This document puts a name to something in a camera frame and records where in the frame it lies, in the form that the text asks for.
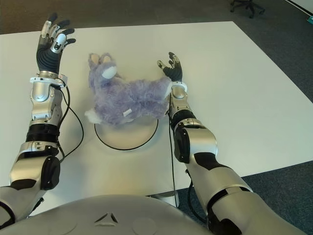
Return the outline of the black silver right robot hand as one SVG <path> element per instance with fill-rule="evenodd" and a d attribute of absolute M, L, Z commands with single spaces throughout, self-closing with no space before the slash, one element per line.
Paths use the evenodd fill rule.
<path fill-rule="evenodd" d="M 181 82 L 183 71 L 179 58 L 174 53 L 169 52 L 169 59 L 170 67 L 166 66 L 161 60 L 157 60 L 158 67 L 172 82 Z"/>

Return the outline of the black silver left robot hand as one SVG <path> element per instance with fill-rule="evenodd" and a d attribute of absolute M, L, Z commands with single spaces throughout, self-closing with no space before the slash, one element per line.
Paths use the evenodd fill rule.
<path fill-rule="evenodd" d="M 75 32 L 73 28 L 67 28 L 70 20 L 63 20 L 58 23 L 57 13 L 52 13 L 45 21 L 40 32 L 36 62 L 39 71 L 59 73 L 61 58 L 64 49 L 76 42 L 76 39 L 68 36 Z"/>

